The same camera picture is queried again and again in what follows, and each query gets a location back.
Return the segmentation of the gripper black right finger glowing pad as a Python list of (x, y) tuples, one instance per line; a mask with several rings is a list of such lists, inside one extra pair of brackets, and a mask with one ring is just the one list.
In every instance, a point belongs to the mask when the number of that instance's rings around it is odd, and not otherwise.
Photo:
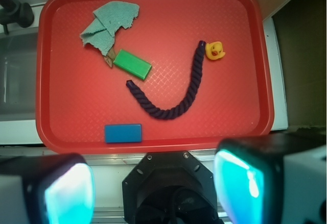
[(232, 223), (326, 223), (325, 135), (223, 139), (213, 173)]

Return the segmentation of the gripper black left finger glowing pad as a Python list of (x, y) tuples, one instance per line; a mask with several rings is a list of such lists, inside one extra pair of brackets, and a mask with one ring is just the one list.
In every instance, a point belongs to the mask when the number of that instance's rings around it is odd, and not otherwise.
[(1, 223), (91, 223), (94, 208), (81, 155), (1, 156)]

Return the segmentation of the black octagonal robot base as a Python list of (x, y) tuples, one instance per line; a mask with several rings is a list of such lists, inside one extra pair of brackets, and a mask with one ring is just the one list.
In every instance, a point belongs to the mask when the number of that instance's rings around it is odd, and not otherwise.
[(122, 193), (127, 223), (223, 223), (213, 173), (188, 152), (147, 153)]

